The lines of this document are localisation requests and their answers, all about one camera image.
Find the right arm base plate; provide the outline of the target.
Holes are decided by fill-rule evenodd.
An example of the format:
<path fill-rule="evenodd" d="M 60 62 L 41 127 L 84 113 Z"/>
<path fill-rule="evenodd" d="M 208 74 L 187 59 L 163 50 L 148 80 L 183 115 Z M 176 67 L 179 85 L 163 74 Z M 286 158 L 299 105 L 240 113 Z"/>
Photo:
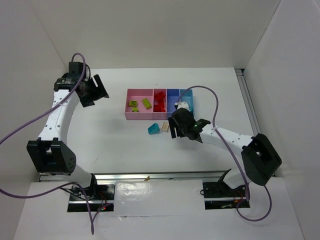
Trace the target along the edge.
<path fill-rule="evenodd" d="M 203 182 L 199 193 L 204 197 L 205 210 L 235 209 L 241 201 L 239 208 L 250 208 L 245 185 L 232 189 L 224 182 Z"/>

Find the teal lego brick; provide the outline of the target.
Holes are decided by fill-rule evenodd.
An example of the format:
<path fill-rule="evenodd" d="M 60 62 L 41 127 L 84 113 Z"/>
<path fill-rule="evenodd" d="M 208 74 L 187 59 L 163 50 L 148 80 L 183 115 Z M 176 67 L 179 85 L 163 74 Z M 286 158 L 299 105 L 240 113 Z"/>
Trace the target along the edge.
<path fill-rule="evenodd" d="M 149 135 L 154 135 L 160 132 L 160 127 L 157 123 L 154 123 L 147 130 Z"/>

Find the long red lego brick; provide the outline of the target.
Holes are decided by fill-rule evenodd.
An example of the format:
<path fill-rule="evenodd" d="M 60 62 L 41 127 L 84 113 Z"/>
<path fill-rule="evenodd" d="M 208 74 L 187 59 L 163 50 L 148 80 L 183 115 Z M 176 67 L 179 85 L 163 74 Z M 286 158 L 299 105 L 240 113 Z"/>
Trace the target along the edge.
<path fill-rule="evenodd" d="M 164 108 L 165 107 L 165 97 L 155 97 L 155 104 L 159 105 L 160 107 Z"/>

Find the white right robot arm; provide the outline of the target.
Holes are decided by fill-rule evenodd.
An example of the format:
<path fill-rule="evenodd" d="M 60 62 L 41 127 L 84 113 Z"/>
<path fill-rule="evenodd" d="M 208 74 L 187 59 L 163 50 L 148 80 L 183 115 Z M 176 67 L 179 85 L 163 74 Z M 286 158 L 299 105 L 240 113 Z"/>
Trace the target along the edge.
<path fill-rule="evenodd" d="M 187 137 L 191 141 L 210 144 L 240 158 L 239 173 L 230 170 L 222 181 L 231 189 L 247 183 L 265 186 L 282 164 L 282 159 L 270 140 L 262 133 L 256 136 L 243 135 L 214 126 L 206 119 L 195 120 L 185 108 L 177 109 L 168 118 L 171 137 Z"/>

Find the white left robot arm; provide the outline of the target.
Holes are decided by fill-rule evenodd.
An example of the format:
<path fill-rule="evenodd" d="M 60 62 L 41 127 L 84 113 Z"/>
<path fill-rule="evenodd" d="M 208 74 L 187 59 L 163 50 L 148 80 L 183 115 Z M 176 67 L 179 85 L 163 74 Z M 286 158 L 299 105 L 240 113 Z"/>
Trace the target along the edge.
<path fill-rule="evenodd" d="M 27 143 L 27 152 L 37 172 L 80 184 L 93 195 L 96 177 L 77 165 L 76 154 L 67 145 L 68 131 L 78 104 L 91 107 L 109 95 L 100 76 L 92 76 L 89 66 L 78 61 L 69 62 L 68 72 L 56 80 L 53 89 L 53 111 L 37 139 Z"/>

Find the red curved lego brick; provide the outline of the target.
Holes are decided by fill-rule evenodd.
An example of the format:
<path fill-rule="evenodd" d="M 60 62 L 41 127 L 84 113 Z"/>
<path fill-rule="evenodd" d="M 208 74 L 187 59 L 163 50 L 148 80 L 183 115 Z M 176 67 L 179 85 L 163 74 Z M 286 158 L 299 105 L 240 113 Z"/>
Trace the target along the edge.
<path fill-rule="evenodd" d="M 153 107 L 153 111 L 156 113 L 164 113 L 166 112 L 166 109 L 164 105 L 155 104 Z"/>

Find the small green lego brick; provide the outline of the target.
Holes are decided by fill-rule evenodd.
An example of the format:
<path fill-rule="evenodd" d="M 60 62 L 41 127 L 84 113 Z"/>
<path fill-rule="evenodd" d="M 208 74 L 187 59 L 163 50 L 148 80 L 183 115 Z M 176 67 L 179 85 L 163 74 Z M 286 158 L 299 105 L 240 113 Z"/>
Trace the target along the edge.
<path fill-rule="evenodd" d="M 138 107 L 138 102 L 136 100 L 130 100 L 128 103 L 128 106 L 131 108 L 137 108 Z"/>

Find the beige lego brick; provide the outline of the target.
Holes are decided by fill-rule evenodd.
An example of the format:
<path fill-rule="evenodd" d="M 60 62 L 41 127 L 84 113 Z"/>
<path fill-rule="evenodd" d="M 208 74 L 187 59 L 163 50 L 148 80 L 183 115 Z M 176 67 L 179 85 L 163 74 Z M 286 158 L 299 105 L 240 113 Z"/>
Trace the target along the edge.
<path fill-rule="evenodd" d="M 161 131 L 162 131 L 162 132 L 168 132 L 169 128 L 170 128 L 169 123 L 168 123 L 168 122 L 164 122 L 164 123 L 162 124 L 162 126 L 161 126 Z"/>

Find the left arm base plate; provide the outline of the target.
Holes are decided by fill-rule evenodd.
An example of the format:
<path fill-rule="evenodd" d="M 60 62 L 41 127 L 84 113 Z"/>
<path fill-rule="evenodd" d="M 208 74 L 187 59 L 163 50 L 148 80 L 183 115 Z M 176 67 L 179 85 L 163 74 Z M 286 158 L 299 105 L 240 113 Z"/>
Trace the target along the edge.
<path fill-rule="evenodd" d="M 90 210 L 96 212 L 100 209 L 101 212 L 113 212 L 115 189 L 115 183 L 99 184 L 95 187 L 94 192 L 91 193 L 88 189 L 85 189 Z M 86 198 L 78 187 L 64 188 L 63 191 L 69 194 L 68 213 L 83 213 L 88 211 Z"/>

